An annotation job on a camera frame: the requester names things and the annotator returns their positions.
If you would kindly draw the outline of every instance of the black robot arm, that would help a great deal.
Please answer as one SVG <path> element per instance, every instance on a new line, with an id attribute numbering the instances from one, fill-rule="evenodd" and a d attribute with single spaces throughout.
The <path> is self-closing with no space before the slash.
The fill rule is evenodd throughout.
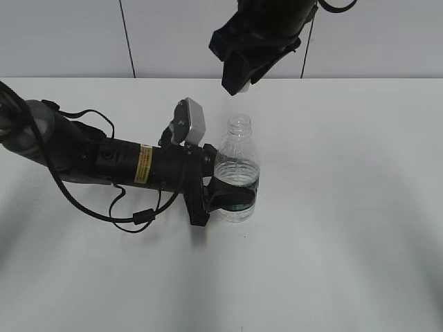
<path id="1" fill-rule="evenodd" d="M 328 12 L 345 12 L 326 0 L 318 3 Z M 215 31 L 209 48 L 224 62 L 223 87 L 235 95 L 257 83 L 278 61 L 301 45 L 305 24 L 317 12 L 317 0 L 238 0 L 238 11 Z"/>
<path id="2" fill-rule="evenodd" d="M 227 185 L 213 176 L 217 150 L 212 145 L 199 147 L 206 131 L 203 109 L 190 98 L 177 105 L 160 147 L 108 138 L 101 130 L 66 116 L 56 103 L 24 101 L 0 82 L 0 142 L 9 151 L 47 166 L 67 199 L 95 218 L 113 223 L 151 223 L 178 194 L 183 194 L 191 224 L 205 226 L 210 212 L 255 200 L 254 191 Z M 210 183 L 204 185 L 208 177 Z M 80 205 L 66 193 L 62 181 L 127 185 L 174 194 L 170 203 L 158 210 L 114 219 Z"/>

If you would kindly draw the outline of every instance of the water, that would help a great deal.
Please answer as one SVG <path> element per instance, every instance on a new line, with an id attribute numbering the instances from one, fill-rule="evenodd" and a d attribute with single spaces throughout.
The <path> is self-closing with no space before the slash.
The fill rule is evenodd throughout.
<path id="1" fill-rule="evenodd" d="M 237 187 L 248 187 L 257 190 L 260 177 L 259 166 L 247 159 L 227 158 L 218 163 L 214 170 L 219 180 Z M 255 205 L 232 205 L 226 210 L 218 210 L 222 217 L 231 223 L 241 223 L 254 213 Z"/>

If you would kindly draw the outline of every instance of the white table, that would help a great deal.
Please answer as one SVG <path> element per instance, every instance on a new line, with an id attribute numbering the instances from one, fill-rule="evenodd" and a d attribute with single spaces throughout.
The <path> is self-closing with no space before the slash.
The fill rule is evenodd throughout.
<path id="1" fill-rule="evenodd" d="M 262 177 L 246 223 L 191 227 L 180 198 L 134 236 L 0 149 L 0 331 L 443 329 L 443 80 L 267 80 L 234 98 L 218 80 L 4 82 L 151 145 L 186 96 L 204 107 L 204 142 L 249 114 Z M 118 194 L 69 188 L 102 213 Z M 116 215 L 155 200 L 129 190 Z"/>

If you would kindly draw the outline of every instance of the yellow warning label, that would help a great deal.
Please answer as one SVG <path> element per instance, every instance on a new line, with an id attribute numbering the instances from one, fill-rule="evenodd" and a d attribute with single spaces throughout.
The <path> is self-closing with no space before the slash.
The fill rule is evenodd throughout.
<path id="1" fill-rule="evenodd" d="M 140 146 L 140 157 L 138 158 L 138 167 L 136 172 L 135 183 L 145 185 L 150 176 L 152 164 L 152 147 L 147 145 Z"/>

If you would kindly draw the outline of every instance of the clear plastic bottle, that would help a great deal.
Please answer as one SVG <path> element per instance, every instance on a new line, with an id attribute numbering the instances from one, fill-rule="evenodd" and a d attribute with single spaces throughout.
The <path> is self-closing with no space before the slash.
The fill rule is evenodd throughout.
<path id="1" fill-rule="evenodd" d="M 251 119 L 248 116 L 239 115 L 229 119 L 228 134 L 215 159 L 214 175 L 229 185 L 257 191 L 260 166 L 251 136 Z M 255 204 L 233 205 L 219 210 L 219 213 L 227 221 L 241 223 L 252 215 L 254 207 Z"/>

